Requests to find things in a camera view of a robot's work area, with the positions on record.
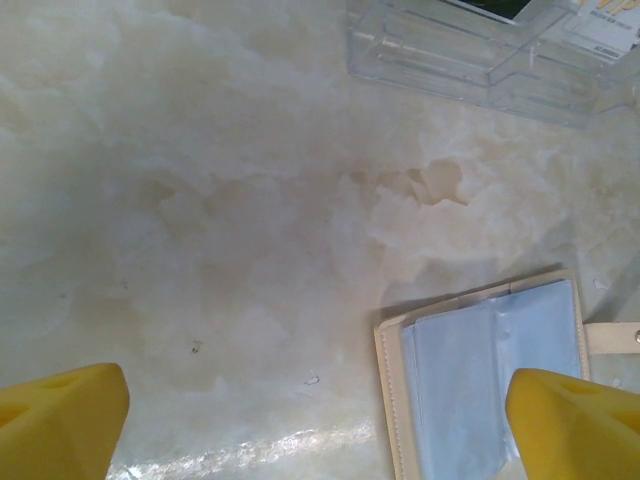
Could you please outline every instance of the clear plastic box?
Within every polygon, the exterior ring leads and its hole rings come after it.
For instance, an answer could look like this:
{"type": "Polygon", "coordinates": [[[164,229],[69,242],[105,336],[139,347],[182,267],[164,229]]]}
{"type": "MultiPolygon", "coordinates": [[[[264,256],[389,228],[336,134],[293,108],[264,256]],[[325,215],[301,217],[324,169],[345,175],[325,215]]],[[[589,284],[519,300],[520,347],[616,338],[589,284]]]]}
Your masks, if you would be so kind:
{"type": "Polygon", "coordinates": [[[640,48],[611,63],[549,35],[578,15],[570,0],[532,0],[513,21],[455,1],[350,5],[355,76],[574,128],[638,109],[640,48]]]}

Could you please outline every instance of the white marble countertop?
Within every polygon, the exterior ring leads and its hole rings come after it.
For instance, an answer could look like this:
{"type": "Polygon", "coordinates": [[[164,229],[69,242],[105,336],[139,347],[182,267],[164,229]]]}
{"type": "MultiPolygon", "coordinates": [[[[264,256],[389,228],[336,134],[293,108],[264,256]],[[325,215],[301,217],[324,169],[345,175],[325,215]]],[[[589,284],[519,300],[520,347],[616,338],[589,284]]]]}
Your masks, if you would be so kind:
{"type": "Polygon", "coordinates": [[[562,264],[585,318],[638,318],[631,112],[356,80],[342,0],[0,12],[0,383],[118,362],[110,480],[390,479],[372,325],[420,299],[562,264]]]}

